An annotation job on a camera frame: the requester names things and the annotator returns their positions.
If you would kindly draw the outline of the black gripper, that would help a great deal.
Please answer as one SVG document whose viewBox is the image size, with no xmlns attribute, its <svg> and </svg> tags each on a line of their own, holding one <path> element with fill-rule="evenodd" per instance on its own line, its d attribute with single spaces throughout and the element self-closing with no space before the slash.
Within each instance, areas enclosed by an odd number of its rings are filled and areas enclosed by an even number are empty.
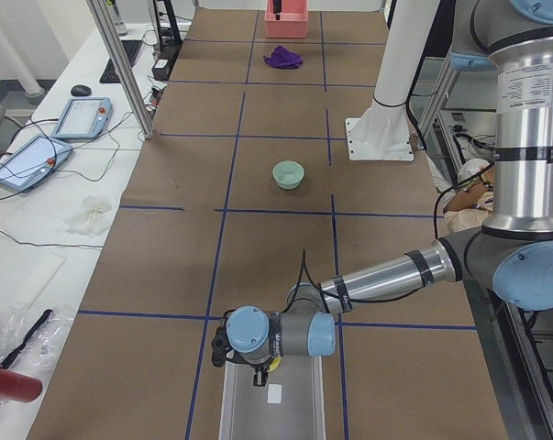
<svg viewBox="0 0 553 440">
<path fill-rule="evenodd" d="M 245 364 L 251 365 L 254 370 L 252 384 L 254 387 L 265 387 L 268 381 L 268 372 L 275 371 L 280 363 L 279 357 L 264 356 L 259 358 L 246 358 L 240 356 Z"/>
</svg>

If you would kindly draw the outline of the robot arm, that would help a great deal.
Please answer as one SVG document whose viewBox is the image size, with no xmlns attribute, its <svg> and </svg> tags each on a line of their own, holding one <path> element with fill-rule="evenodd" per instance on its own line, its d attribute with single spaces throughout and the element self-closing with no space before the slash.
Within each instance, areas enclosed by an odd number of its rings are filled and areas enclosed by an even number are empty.
<svg viewBox="0 0 553 440">
<path fill-rule="evenodd" d="M 281 311 L 223 315 L 216 367 L 243 364 L 264 386 L 275 360 L 336 348 L 334 317 L 391 303 L 440 281 L 475 280 L 527 311 L 553 308 L 553 1 L 460 1 L 452 55 L 498 71 L 492 213 L 381 265 L 313 284 L 301 268 Z"/>
</svg>

